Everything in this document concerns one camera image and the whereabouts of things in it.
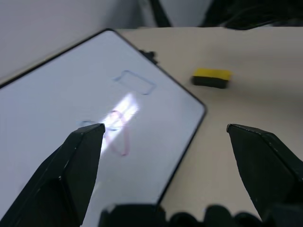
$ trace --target whiteboard frame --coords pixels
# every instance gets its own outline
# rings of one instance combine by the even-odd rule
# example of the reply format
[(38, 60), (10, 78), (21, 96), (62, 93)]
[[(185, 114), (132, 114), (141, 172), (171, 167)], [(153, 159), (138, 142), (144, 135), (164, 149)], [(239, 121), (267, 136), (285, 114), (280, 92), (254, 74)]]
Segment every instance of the whiteboard frame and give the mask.
[[(80, 41), (80, 42), (78, 42), (78, 43), (72, 45), (71, 47), (69, 47), (69, 48), (63, 50), (62, 52), (59, 52), (58, 54), (55, 54), (54, 56), (50, 57), (49, 59), (40, 62), (39, 64), (37, 64), (37, 65), (33, 66), (32, 68), (29, 68), (28, 70), (26, 70), (26, 71), (24, 71), (24, 72), (22, 72), (22, 73), (16, 75), (15, 77), (11, 78), (10, 80), (5, 81), (3, 84), (0, 84), (0, 89), (3, 88), (3, 87), (5, 87), (5, 86), (7, 86), (7, 85), (9, 85), (9, 84), (11, 84), (11, 83), (13, 83), (14, 81), (20, 79), (21, 77), (26, 76), (26, 75), (29, 74), (30, 72), (32, 72), (32, 71), (38, 69), (39, 67), (41, 67), (41, 66), (43, 66), (43, 65), (45, 65), (45, 64), (47, 64), (47, 63), (49, 63), (50, 61), (52, 61), (52, 60), (54, 60), (55, 58), (61, 56), (62, 54), (67, 53), (68, 51), (72, 50), (73, 48), (75, 48), (75, 47), (77, 47), (77, 46), (79, 46), (79, 45), (85, 43), (86, 41), (88, 41), (88, 40), (94, 38), (95, 36), (97, 36), (97, 35), (99, 35), (99, 34), (101, 34), (101, 33), (103, 33), (103, 32), (106, 32), (106, 31), (111, 31), (111, 32), (116, 33), (116, 35), (118, 35), (118, 36), (119, 36), (121, 39), (123, 39), (127, 44), (129, 44), (131, 47), (133, 47), (133, 48), (138, 52), (138, 54), (142, 55), (144, 58), (147, 58), (146, 56), (144, 56), (144, 55), (139, 51), (139, 49), (138, 49), (137, 47), (135, 47), (133, 44), (131, 44), (127, 39), (125, 39), (125, 38), (124, 38), (122, 35), (120, 35), (117, 31), (115, 31), (115, 30), (113, 30), (113, 29), (111, 29), (111, 28), (106, 28), (106, 29), (103, 29), (103, 30), (101, 30), (101, 31), (99, 31), (99, 32), (97, 32), (97, 33), (95, 33), (95, 34), (89, 36), (88, 38), (86, 38), (86, 39), (84, 39), (84, 40), (82, 40), (82, 41)], [(165, 185), (165, 187), (164, 187), (164, 190), (163, 190), (163, 192), (161, 193), (161, 195), (160, 195), (160, 197), (159, 197), (159, 199), (158, 199), (158, 201), (157, 201), (157, 204), (156, 204), (156, 205), (160, 205), (160, 203), (161, 203), (161, 201), (163, 200), (164, 195), (165, 195), (165, 193), (166, 193), (166, 191), (167, 191), (167, 189), (168, 189), (170, 183), (172, 182), (172, 179), (173, 179), (174, 175), (176, 174), (177, 169), (179, 168), (179, 166), (180, 166), (180, 164), (181, 164), (181, 162), (182, 162), (182, 160), (183, 160), (183, 158), (184, 158), (184, 156), (185, 156), (185, 154), (186, 154), (186, 152), (187, 152), (187, 150), (188, 150), (188, 148), (189, 148), (189, 146), (190, 146), (190, 144), (191, 144), (193, 138), (195, 137), (195, 135), (196, 135), (196, 133), (197, 133), (197, 131), (198, 131), (198, 129), (199, 129), (199, 127), (200, 127), (200, 125), (201, 125), (203, 119), (205, 118), (205, 116), (206, 116), (206, 114), (207, 114), (207, 107), (206, 107), (206, 105), (205, 105), (201, 100), (199, 100), (195, 95), (193, 95), (190, 91), (188, 91), (184, 86), (182, 86), (178, 81), (176, 81), (170, 74), (168, 74), (168, 73), (167, 73), (164, 69), (162, 69), (159, 65), (154, 64), (154, 66), (157, 67), (157, 68), (159, 68), (159, 69), (160, 69), (166, 76), (168, 76), (173, 82), (175, 82), (175, 83), (176, 83), (177, 85), (179, 85), (182, 89), (184, 89), (187, 93), (189, 93), (189, 94), (190, 94), (194, 99), (196, 99), (196, 100), (203, 106), (203, 108), (204, 108), (204, 113), (203, 113), (203, 115), (201, 116), (201, 118), (200, 118), (200, 120), (199, 120), (199, 123), (198, 123), (198, 125), (197, 125), (197, 127), (196, 127), (196, 129), (195, 129), (195, 131), (194, 131), (194, 133), (193, 133), (193, 136), (191, 137), (191, 139), (189, 140), (187, 146), (185, 147), (185, 149), (184, 149), (184, 151), (183, 151), (183, 153), (182, 153), (182, 155), (181, 155), (181, 157), (180, 157), (180, 159), (179, 159), (179, 161), (178, 161), (178, 163), (177, 163), (177, 165), (176, 165), (176, 168), (175, 168), (175, 169), (173, 170), (173, 172), (171, 173), (171, 175), (170, 175), (170, 177), (169, 177), (169, 180), (167, 181), (167, 183), (166, 183), (166, 185)]]

